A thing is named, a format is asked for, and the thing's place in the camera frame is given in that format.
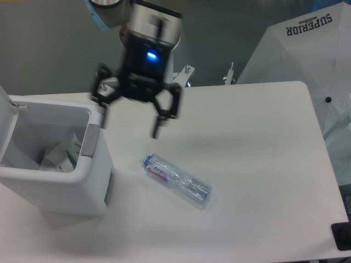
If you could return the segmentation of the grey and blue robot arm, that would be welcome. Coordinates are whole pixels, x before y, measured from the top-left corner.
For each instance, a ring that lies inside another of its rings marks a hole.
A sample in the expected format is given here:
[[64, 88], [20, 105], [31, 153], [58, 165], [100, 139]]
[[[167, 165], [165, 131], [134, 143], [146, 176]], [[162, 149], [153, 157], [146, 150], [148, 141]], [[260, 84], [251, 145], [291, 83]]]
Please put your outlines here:
[[178, 117], [182, 88], [167, 83], [166, 72], [180, 40], [182, 14], [150, 1], [86, 1], [86, 6], [99, 27], [127, 27], [121, 68], [98, 65], [91, 99], [104, 113], [121, 97], [153, 103], [158, 113], [152, 132], [156, 138], [164, 121]]

